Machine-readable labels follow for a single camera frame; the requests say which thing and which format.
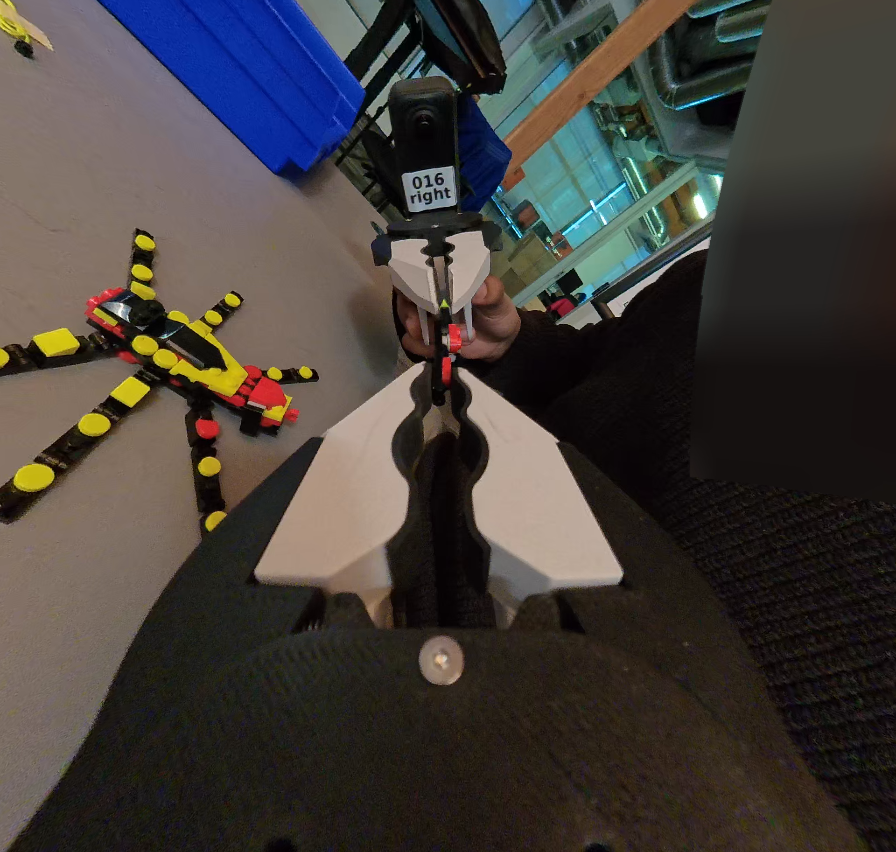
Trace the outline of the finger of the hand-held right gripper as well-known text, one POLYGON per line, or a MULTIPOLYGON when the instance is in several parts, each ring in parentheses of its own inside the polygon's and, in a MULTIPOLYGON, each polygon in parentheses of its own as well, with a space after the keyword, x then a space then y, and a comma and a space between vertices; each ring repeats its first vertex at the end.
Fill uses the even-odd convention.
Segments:
POLYGON ((425 254, 427 241, 421 238, 399 238, 388 235, 387 264, 392 284, 418 309, 438 316, 442 298, 433 259, 425 254))
POLYGON ((481 231, 465 231, 448 237, 449 305, 453 314, 463 311, 490 272, 490 249, 481 231))

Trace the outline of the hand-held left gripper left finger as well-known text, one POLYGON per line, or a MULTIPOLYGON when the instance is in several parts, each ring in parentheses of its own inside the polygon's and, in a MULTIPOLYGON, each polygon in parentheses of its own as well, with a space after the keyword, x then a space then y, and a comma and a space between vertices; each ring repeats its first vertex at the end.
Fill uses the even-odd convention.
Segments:
POLYGON ((415 410, 411 386, 424 368, 414 365, 325 433, 255 567, 260 583, 353 593, 376 627, 392 626, 386 545, 409 508, 392 442, 415 410))

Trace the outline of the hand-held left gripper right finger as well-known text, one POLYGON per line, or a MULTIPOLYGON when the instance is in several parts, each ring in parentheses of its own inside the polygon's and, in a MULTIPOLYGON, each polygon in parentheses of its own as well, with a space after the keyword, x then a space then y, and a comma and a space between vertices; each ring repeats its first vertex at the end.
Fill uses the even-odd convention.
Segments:
POLYGON ((465 416, 487 444, 472 509, 499 624, 531 597, 619 585, 623 568, 554 435, 468 370, 458 379, 469 390, 465 416))

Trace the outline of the black red lego strip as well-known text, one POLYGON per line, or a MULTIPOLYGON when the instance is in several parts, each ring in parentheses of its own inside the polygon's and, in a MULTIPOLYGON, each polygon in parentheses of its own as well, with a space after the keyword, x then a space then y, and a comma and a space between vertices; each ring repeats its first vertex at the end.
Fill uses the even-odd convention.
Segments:
POLYGON ((453 313, 441 315, 439 305, 434 319, 434 354, 431 368, 431 394, 433 405, 445 403, 454 369, 453 358, 462 348, 462 328, 454 321, 453 313))

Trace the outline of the black yellow lego spider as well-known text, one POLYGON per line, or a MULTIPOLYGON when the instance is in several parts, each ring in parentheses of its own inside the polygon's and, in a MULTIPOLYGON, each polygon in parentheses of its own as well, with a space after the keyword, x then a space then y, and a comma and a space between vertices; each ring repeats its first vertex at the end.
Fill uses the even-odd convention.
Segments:
POLYGON ((89 335, 59 328, 33 336, 26 345, 2 347, 2 376, 89 364, 110 356, 133 367, 131 376, 2 485, 3 523, 19 520, 152 392, 165 387, 187 405, 185 430, 199 531, 206 536, 228 514, 219 480, 220 426, 215 408, 238 415, 240 432, 247 436, 276 436, 299 415, 285 388, 319 381, 318 372, 308 365, 245 365, 227 350, 216 330, 243 305, 237 291, 228 292, 196 320, 166 308, 153 286, 156 251, 149 232, 133 231, 128 283, 87 300, 89 335))

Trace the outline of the person's right forearm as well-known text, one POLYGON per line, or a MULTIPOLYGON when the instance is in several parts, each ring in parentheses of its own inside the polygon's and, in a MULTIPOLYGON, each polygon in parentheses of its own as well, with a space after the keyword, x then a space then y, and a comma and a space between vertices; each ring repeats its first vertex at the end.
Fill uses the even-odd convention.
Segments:
POLYGON ((575 329, 519 312, 521 329, 508 352, 476 374, 544 425, 561 413, 582 422, 604 406, 641 409, 679 384, 689 395, 709 253, 678 259, 617 318, 575 329))

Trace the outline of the person's right hand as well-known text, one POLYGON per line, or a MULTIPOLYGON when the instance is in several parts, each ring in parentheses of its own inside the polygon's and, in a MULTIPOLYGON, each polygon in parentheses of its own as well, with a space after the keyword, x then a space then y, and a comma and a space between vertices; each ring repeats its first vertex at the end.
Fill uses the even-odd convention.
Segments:
MULTIPOLYGON (((397 288, 392 290, 393 317, 399 341, 414 360, 430 360, 433 345, 424 343, 420 315, 415 304, 397 288)), ((472 323, 475 335, 465 342, 460 356, 467 361, 492 363, 499 360, 511 347, 521 329, 521 316, 507 296, 499 278, 488 275, 471 299, 472 323)))

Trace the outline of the blue plastic bin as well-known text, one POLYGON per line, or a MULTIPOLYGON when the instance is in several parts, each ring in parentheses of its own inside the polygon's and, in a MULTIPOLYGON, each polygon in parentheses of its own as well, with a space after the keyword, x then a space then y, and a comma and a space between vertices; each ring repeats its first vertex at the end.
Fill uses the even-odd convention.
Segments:
POLYGON ((466 91, 457 98, 457 130, 460 208, 480 211, 502 185, 511 150, 488 123, 475 97, 466 91))
POLYGON ((271 172, 348 136, 364 89, 296 0, 97 0, 271 172))

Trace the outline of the black tilted monitor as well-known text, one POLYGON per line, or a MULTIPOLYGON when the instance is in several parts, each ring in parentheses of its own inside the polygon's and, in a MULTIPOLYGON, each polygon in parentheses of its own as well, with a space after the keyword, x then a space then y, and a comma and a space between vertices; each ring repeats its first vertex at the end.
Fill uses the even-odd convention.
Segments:
POLYGON ((504 89, 506 63, 497 32, 480 0, 380 0, 380 9, 345 60, 361 82, 400 27, 408 29, 396 51, 365 86, 369 105, 415 52, 461 90, 497 95, 504 89))

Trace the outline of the wooden desk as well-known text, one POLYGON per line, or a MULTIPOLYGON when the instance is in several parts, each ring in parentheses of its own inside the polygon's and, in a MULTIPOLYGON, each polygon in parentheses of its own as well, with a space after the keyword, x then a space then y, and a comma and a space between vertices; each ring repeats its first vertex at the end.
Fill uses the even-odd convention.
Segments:
POLYGON ((532 112, 504 142, 511 161, 503 188, 524 178, 523 164, 580 113, 617 75, 648 49, 698 0, 643 0, 532 112))

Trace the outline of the person's black sweater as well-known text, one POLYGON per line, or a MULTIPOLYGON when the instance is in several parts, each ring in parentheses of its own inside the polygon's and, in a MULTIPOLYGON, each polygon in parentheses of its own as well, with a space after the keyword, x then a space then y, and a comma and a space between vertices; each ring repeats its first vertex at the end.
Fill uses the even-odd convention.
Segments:
POLYGON ((811 774, 865 849, 894 850, 894 504, 692 477, 690 356, 459 364, 561 441, 620 545, 620 586, 521 626, 672 667, 811 774))

